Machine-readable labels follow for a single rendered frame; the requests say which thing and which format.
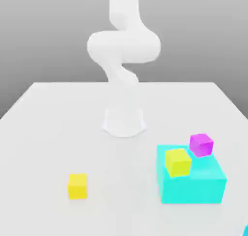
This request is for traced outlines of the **small yellow cube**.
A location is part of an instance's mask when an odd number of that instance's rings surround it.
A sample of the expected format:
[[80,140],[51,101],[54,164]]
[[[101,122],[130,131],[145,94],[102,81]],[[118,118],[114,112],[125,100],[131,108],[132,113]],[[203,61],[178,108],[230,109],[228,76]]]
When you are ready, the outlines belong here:
[[183,148],[165,152],[165,168],[170,177],[186,177],[190,174],[191,158]]
[[86,199],[88,196],[87,174],[70,174],[68,196],[71,200]]

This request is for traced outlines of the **small magenta cube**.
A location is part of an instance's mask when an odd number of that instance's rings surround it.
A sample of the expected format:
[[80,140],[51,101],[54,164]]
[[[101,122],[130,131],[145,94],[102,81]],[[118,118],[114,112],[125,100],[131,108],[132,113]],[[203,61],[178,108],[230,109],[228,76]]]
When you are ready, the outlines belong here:
[[205,133],[190,136],[189,149],[196,157],[205,157],[212,154],[214,141]]

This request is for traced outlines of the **large cyan box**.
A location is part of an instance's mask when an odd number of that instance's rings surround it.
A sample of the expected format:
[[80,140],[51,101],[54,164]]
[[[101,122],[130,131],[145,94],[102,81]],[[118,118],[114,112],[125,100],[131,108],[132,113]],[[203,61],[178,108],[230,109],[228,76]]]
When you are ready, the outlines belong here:
[[[192,159],[189,176],[170,177],[165,168],[166,151],[177,148]],[[158,145],[156,175],[163,204],[220,204],[227,182],[214,154],[198,158],[187,145]]]

